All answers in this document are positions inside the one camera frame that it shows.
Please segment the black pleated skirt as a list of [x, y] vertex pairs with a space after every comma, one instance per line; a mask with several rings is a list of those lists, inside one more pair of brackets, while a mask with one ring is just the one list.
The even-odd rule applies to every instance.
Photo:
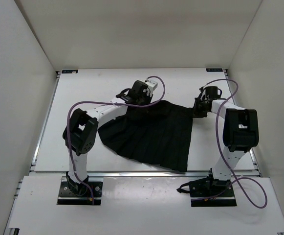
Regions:
[[98, 129], [103, 145], [117, 155], [148, 165], [187, 171], [192, 109], [166, 100], [126, 114]]

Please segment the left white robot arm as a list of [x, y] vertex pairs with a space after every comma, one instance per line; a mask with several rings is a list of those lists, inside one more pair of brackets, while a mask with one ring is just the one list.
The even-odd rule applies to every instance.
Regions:
[[67, 180], [75, 194], [82, 195], [87, 191], [87, 153], [94, 146], [98, 128], [124, 115], [130, 105], [149, 105], [157, 86], [155, 81], [137, 80], [131, 88], [124, 89], [110, 102], [102, 102], [90, 111], [78, 108], [70, 113], [63, 139], [69, 152]]

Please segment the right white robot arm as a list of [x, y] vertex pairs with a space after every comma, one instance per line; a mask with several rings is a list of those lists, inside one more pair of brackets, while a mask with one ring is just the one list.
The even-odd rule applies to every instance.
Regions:
[[219, 118], [224, 120], [221, 140], [216, 127], [217, 145], [220, 147], [223, 142], [224, 148], [220, 150], [220, 159], [210, 169], [211, 180], [204, 184], [205, 192], [216, 196], [222, 186], [231, 181], [232, 170], [239, 160], [258, 145], [258, 116], [256, 110], [241, 108], [222, 98], [222, 90], [217, 86], [201, 87], [199, 90], [193, 106], [193, 117], [205, 118], [208, 113], [214, 113], [216, 124]]

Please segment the right corner label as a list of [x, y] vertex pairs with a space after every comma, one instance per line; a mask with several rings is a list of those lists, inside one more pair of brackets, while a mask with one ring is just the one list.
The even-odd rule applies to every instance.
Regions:
[[207, 72], [223, 72], [222, 68], [206, 68]]

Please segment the corner label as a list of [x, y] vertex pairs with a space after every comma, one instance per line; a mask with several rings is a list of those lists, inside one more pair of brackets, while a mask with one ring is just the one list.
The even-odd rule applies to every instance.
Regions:
[[78, 70], [62, 70], [61, 74], [76, 74]]
[[206, 68], [207, 72], [223, 72], [222, 68]]

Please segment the left corner label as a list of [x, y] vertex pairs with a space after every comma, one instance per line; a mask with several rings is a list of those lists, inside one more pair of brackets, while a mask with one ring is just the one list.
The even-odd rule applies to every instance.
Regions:
[[61, 74], [76, 74], [78, 70], [62, 70]]

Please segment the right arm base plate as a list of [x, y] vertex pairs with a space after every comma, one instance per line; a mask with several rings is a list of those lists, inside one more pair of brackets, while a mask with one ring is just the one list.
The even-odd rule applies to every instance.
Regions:
[[213, 186], [212, 180], [203, 178], [189, 181], [176, 189], [190, 195], [191, 207], [235, 207], [234, 190], [227, 186]]

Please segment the aluminium rail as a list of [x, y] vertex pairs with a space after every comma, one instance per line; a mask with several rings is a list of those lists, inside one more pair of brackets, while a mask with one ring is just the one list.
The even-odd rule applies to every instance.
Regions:
[[89, 177], [206, 177], [209, 171], [88, 171]]

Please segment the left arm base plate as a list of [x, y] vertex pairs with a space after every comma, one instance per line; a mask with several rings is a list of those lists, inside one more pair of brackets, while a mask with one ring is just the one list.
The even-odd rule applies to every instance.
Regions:
[[58, 205], [87, 205], [100, 206], [103, 192], [102, 181], [89, 181], [88, 185], [93, 191], [92, 199], [91, 193], [86, 186], [81, 186], [81, 190], [73, 189], [65, 178], [62, 178], [60, 189], [58, 192]]

